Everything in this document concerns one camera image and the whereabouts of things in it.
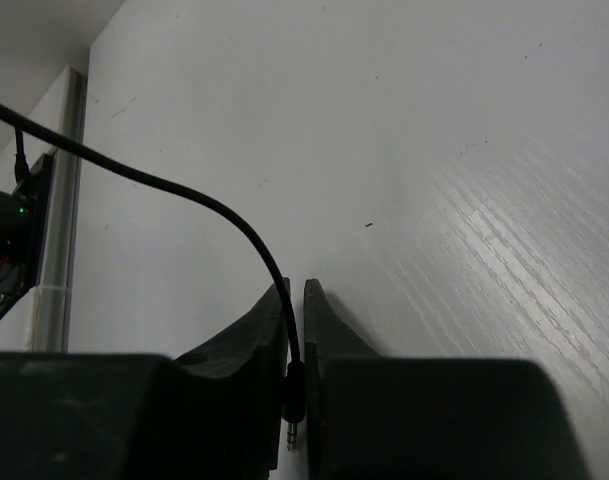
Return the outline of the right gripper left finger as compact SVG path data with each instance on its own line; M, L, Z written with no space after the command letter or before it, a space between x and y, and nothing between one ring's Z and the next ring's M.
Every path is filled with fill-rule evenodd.
M0 352L0 479L266 479L286 351L270 287L175 359Z

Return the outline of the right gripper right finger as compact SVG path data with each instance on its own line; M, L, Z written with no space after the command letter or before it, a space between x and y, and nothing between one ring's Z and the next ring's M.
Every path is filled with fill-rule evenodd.
M303 299L313 479L586 479L560 395L534 362L394 358Z

